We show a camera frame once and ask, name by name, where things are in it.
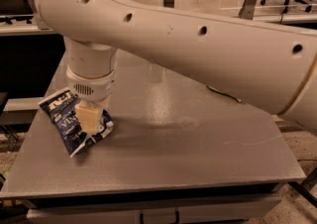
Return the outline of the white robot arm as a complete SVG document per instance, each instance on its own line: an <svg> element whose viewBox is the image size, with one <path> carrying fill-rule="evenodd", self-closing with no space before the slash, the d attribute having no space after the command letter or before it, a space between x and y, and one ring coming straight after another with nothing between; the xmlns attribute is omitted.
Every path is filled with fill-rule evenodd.
<svg viewBox="0 0 317 224"><path fill-rule="evenodd" d="M317 131L317 36L132 0L34 0L72 41L127 51Z"/></svg>

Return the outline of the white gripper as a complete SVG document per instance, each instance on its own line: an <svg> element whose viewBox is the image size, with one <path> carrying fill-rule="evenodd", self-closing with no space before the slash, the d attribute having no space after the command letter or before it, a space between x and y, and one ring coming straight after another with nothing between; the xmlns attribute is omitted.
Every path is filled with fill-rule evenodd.
<svg viewBox="0 0 317 224"><path fill-rule="evenodd" d="M91 135L97 134L102 117L100 106L109 105L115 86L115 71L98 78L85 78L68 68L66 76L70 91L82 99L75 105L75 113L82 131Z"/></svg>

